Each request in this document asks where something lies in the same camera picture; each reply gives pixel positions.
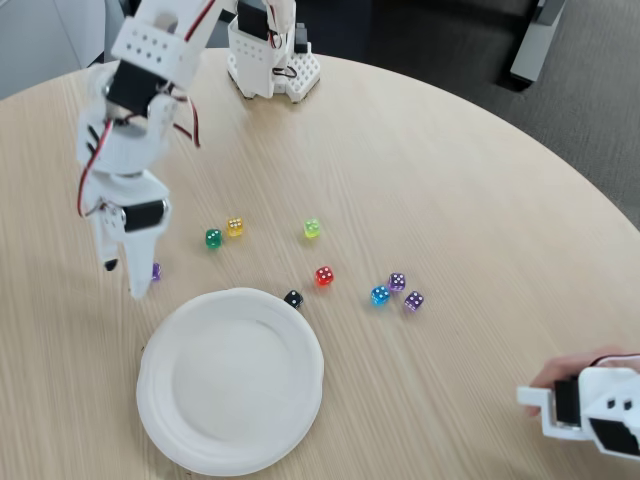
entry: gray carpet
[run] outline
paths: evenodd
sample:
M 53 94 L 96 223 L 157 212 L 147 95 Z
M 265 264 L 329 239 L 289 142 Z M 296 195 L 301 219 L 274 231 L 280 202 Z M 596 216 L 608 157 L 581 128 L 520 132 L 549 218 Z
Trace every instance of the gray carpet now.
M 640 227 L 640 0 L 568 0 L 537 83 L 504 83 L 528 0 L 383 2 L 367 61 L 498 115 L 547 146 Z

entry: die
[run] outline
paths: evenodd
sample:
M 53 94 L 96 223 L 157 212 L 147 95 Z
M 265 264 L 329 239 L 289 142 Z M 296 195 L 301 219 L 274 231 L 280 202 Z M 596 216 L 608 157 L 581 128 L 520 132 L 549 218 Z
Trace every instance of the die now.
M 390 298 L 389 290 L 384 285 L 377 286 L 371 290 L 371 303 L 374 305 L 384 305 Z
M 159 282 L 162 278 L 162 268 L 160 268 L 159 263 L 153 264 L 153 271 L 151 272 L 151 280 L 154 282 Z
M 333 272 L 329 267 L 321 267 L 316 270 L 316 283 L 320 287 L 326 287 L 333 282 Z
M 406 305 L 407 308 L 415 312 L 420 307 L 420 305 L 422 305 L 423 301 L 424 301 L 424 298 L 422 297 L 422 295 L 416 291 L 413 291 L 409 294 L 407 299 L 404 301 L 404 304 Z
M 204 241 L 207 248 L 218 248 L 222 245 L 222 232 L 218 229 L 207 230 Z
M 320 235 L 320 222 L 317 218 L 310 218 L 304 222 L 304 234 L 307 238 L 314 238 Z
M 402 273 L 392 273 L 389 275 L 389 290 L 392 292 L 401 292 L 405 287 L 405 278 Z
M 243 223 L 242 217 L 230 218 L 227 222 L 227 235 L 230 237 L 237 237 L 242 235 Z
M 302 298 L 300 292 L 291 290 L 289 293 L 287 293 L 287 296 L 284 297 L 284 301 L 297 310 L 298 308 L 300 308 L 300 305 L 302 305 L 302 302 L 304 302 L 304 298 Z

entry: purple die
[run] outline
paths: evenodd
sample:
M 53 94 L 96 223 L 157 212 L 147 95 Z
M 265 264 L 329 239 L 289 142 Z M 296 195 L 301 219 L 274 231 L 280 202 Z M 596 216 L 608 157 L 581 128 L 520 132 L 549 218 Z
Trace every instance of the purple die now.
M 401 292 L 405 287 L 405 278 L 402 273 L 392 273 L 389 275 L 389 290 Z
M 424 302 L 424 297 L 422 296 L 422 294 L 416 291 L 413 291 L 409 294 L 407 299 L 404 301 L 404 304 L 407 306 L 407 308 L 410 308 L 415 312 L 418 309 L 418 307 L 422 305 L 422 302 Z
M 159 282 L 161 276 L 162 276 L 162 269 L 160 268 L 160 264 L 159 263 L 154 263 L 153 264 L 153 272 L 151 273 L 151 279 L 154 282 Z

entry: stack of plates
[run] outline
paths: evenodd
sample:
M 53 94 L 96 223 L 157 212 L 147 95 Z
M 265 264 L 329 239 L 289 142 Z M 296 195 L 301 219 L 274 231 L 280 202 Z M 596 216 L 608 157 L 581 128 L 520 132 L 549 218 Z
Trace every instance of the stack of plates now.
M 324 360 L 306 320 L 267 293 L 194 298 L 149 340 L 138 411 L 156 446 L 193 472 L 232 476 L 277 462 L 320 408 Z

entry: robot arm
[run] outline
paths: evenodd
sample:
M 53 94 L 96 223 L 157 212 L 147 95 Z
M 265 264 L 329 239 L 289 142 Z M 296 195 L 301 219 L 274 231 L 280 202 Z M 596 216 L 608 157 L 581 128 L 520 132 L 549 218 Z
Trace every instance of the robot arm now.
M 602 453 L 640 460 L 639 392 L 635 370 L 590 367 L 577 378 L 556 382 L 554 391 L 519 387 L 518 402 L 540 407 L 542 433 L 548 437 L 591 440 Z
M 306 30 L 295 25 L 294 0 L 264 1 L 144 0 L 114 43 L 115 74 L 97 70 L 90 77 L 91 104 L 78 123 L 77 158 L 84 166 L 78 213 L 91 216 L 107 270 L 116 267 L 123 244 L 134 298 L 149 287 L 155 243 L 172 211 L 168 189 L 147 168 L 168 150 L 180 101 L 172 92 L 191 86 L 222 9 L 238 7 L 229 26 L 228 68 L 246 97 L 286 93 L 295 102 L 319 79 Z M 305 65 L 304 80 L 296 80 L 291 63 Z

